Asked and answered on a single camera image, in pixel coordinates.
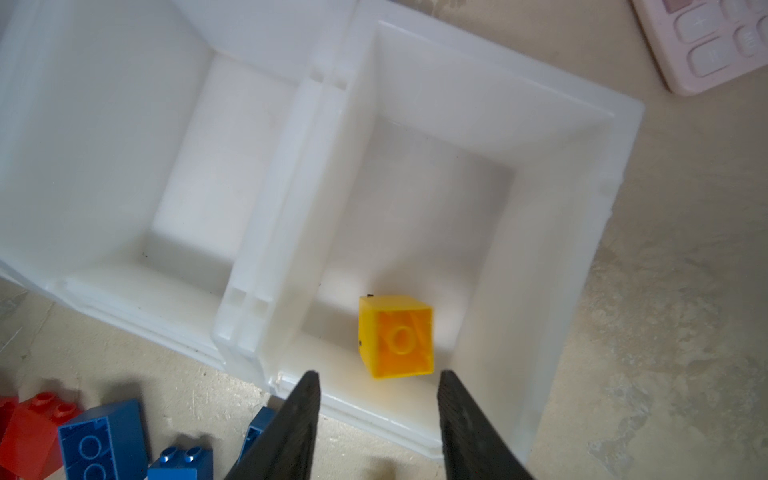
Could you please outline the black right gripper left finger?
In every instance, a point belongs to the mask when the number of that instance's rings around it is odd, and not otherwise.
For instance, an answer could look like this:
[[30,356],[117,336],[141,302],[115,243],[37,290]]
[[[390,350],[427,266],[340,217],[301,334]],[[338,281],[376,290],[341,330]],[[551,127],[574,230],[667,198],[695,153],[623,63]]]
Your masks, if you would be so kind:
[[226,479],[309,479],[321,404],[317,371],[303,374],[255,444]]

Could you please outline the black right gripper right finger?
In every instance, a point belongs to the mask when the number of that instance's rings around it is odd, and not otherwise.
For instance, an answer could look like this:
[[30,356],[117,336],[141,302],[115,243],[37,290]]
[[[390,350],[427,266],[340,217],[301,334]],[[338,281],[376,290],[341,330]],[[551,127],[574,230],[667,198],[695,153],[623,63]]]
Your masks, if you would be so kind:
[[437,403],[447,479],[533,478],[452,370],[440,374]]

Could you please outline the yellow square lego brick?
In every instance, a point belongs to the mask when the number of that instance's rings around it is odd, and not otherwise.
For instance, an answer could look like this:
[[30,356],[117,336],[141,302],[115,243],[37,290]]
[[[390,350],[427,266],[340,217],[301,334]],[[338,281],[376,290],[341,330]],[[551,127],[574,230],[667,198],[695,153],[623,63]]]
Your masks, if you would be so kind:
[[361,297],[358,349],[368,372],[377,380],[433,373],[433,308],[410,296]]

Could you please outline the blue long lego brick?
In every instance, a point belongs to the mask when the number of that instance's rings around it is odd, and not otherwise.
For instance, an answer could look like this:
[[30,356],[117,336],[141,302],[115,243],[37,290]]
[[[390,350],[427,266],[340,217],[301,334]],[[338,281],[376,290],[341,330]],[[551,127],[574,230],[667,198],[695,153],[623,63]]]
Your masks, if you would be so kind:
[[135,399],[85,411],[58,427],[58,439],[68,480],[147,476],[148,453]]

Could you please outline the red lego brick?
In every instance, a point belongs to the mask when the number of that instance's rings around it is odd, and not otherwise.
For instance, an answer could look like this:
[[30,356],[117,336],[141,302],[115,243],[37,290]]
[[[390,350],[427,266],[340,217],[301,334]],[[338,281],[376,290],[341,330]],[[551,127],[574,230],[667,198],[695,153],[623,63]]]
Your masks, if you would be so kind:
[[21,402],[1,441],[1,466],[21,479],[45,479],[62,467],[58,428],[82,410],[53,392]]

